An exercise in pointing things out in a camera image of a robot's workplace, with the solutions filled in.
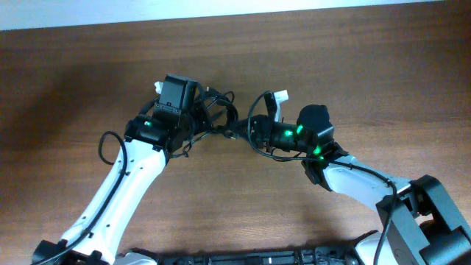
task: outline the brown backdrop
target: brown backdrop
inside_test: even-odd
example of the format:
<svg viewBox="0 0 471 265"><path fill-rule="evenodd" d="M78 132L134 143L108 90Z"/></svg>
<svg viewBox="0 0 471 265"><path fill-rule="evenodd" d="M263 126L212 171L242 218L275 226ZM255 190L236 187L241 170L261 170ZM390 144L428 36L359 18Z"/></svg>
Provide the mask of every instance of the brown backdrop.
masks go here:
<svg viewBox="0 0 471 265"><path fill-rule="evenodd" d="M268 89L288 89L288 122L327 105L346 150L390 174L438 177L470 222L470 11L437 2L1 32L0 263L28 264L41 239L60 239L110 170L99 136L122 134L166 73L234 91L241 117ZM117 149L110 141L107 157ZM273 249L378 228L300 163L215 136L166 167L119 249Z"/></svg>

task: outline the green light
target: green light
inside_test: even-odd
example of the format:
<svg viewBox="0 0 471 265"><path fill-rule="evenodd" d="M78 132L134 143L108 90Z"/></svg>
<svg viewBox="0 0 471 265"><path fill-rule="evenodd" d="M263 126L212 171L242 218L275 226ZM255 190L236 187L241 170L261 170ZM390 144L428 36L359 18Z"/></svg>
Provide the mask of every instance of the green light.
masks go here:
<svg viewBox="0 0 471 265"><path fill-rule="evenodd" d="M300 134L301 130L302 130L302 124L300 124L300 125L297 127L296 133L297 133L297 134Z"/></svg>
<svg viewBox="0 0 471 265"><path fill-rule="evenodd" d="M314 155L320 155L321 154L321 148L318 146L315 150L314 150Z"/></svg>

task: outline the table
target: table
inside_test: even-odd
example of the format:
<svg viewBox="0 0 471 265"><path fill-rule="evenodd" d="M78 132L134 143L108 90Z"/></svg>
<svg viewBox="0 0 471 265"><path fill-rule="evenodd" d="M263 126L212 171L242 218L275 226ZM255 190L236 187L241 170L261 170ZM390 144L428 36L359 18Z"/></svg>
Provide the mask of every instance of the table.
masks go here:
<svg viewBox="0 0 471 265"><path fill-rule="evenodd" d="M384 172L439 178L471 222L471 5L435 2L1 32L0 264L58 241L167 73L234 91L240 117L288 90L286 122L327 105L334 138ZM263 112L263 105L257 108ZM107 141L114 160L118 144ZM354 239L376 213L312 185L241 139L213 136L171 161L119 250L269 250Z"/></svg>

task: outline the robotic arm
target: robotic arm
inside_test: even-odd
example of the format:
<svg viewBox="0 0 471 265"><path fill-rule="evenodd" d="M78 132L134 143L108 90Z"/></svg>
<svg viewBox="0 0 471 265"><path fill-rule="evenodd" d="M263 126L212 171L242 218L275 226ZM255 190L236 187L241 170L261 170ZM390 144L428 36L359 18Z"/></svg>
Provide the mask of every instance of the robotic arm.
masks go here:
<svg viewBox="0 0 471 265"><path fill-rule="evenodd" d="M227 138L242 137L261 155L280 162L301 160L313 184L377 211L385 227L384 236L374 233L358 242L351 264L373 264L374 260L379 264L471 262L471 229L441 183L427 175L415 181L394 177L358 162L333 140L325 106L306 106L296 124L284 124L278 121L280 103L288 94L267 91L255 101L248 118L239 121L232 92L203 90L198 82L174 75L168 75L157 89L160 96L128 123L118 157L90 205L59 243L42 241L38 245L34 264L157 264L150 255L137 253L116 259L124 229L169 160L188 156L194 143L217 133ZM252 117L262 97L268 115ZM205 104L208 99L212 100L209 105ZM224 110L210 115L214 105ZM152 115L147 116L152 107ZM223 114L226 124L213 125ZM273 155L276 149L299 154L280 157ZM428 214L433 215L433 221L419 226L415 218Z"/></svg>

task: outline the white panel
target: white panel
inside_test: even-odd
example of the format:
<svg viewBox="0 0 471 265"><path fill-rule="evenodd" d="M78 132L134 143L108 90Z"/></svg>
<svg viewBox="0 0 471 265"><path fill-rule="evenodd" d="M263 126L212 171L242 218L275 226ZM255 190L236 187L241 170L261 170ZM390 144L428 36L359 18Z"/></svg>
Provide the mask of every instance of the white panel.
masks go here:
<svg viewBox="0 0 471 265"><path fill-rule="evenodd" d="M0 30L401 4L418 1L427 0L0 0Z"/></svg>

